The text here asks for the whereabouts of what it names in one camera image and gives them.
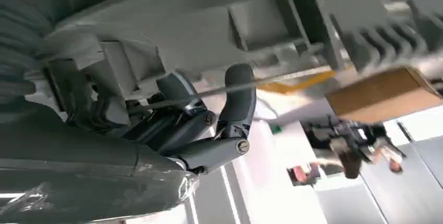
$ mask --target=plastic wrap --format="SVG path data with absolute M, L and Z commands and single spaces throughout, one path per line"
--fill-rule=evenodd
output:
M 183 203 L 198 181 L 178 170 L 150 170 L 144 177 L 18 170 L 0 174 L 2 223 L 79 223 L 153 214 Z

